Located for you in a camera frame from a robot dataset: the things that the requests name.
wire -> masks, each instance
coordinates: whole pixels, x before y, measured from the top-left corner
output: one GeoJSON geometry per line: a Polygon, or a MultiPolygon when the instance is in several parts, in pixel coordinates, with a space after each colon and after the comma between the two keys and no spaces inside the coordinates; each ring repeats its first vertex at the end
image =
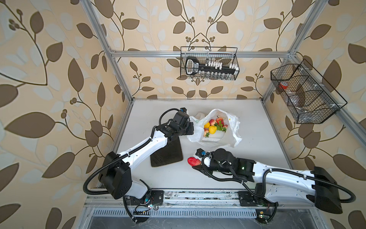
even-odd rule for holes
{"type": "Polygon", "coordinates": [[[177,109],[177,108],[172,108],[172,109],[169,109],[169,110],[167,110],[166,112],[164,112],[161,116],[160,116],[160,118],[159,118],[159,125],[161,125],[161,119],[163,118],[163,116],[166,114],[166,113],[168,113],[169,111],[180,111],[179,109],[177,109]]]}

yellow fruit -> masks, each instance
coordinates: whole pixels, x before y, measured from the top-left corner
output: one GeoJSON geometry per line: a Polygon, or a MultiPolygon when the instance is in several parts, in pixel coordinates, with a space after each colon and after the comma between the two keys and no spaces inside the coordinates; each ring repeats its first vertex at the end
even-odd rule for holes
{"type": "Polygon", "coordinates": [[[208,127],[208,132],[210,132],[210,134],[214,134],[217,130],[216,126],[210,126],[208,127]]]}

ventilation grille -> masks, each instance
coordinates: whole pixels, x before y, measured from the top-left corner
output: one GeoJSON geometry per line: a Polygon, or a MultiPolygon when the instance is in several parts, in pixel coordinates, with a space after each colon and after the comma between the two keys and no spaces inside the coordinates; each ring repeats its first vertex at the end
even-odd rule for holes
{"type": "MultiPolygon", "coordinates": [[[[96,217],[128,217],[124,208],[107,208],[99,207],[94,210],[93,216],[96,217]]],[[[188,209],[188,208],[174,208],[166,209],[160,208],[157,211],[151,209],[150,211],[138,215],[139,217],[160,217],[160,218],[256,218],[255,209],[188,209]]]]}

red strawberry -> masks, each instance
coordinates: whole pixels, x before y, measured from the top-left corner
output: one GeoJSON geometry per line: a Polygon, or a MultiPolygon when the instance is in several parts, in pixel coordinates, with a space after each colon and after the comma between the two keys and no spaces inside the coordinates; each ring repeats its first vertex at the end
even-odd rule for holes
{"type": "Polygon", "coordinates": [[[188,161],[188,164],[190,166],[196,166],[196,165],[200,165],[201,164],[201,161],[199,159],[197,159],[197,158],[194,158],[194,157],[188,158],[187,161],[188,161]]]}
{"type": "Polygon", "coordinates": [[[214,120],[214,119],[211,119],[211,120],[209,121],[209,123],[210,123],[210,125],[211,125],[211,126],[213,126],[213,125],[215,125],[215,123],[216,123],[216,120],[214,120]]]}
{"type": "Polygon", "coordinates": [[[217,118],[216,119],[216,122],[218,123],[218,124],[224,124],[224,119],[223,118],[217,118]]]}

strawberry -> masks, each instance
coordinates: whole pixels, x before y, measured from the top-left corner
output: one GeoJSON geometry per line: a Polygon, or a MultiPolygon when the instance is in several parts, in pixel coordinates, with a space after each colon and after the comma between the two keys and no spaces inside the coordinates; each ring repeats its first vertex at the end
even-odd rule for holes
{"type": "Polygon", "coordinates": [[[208,137],[210,135],[208,129],[205,129],[205,133],[203,134],[204,137],[208,137]]]}
{"type": "Polygon", "coordinates": [[[188,158],[187,161],[188,161],[188,164],[190,166],[197,166],[197,165],[200,165],[201,164],[201,161],[199,159],[197,159],[197,158],[194,158],[194,157],[188,158]]]}
{"type": "Polygon", "coordinates": [[[210,123],[210,125],[211,125],[211,126],[213,126],[213,125],[215,125],[215,123],[216,123],[216,120],[214,120],[214,119],[211,119],[211,120],[209,121],[209,123],[210,123]]]}

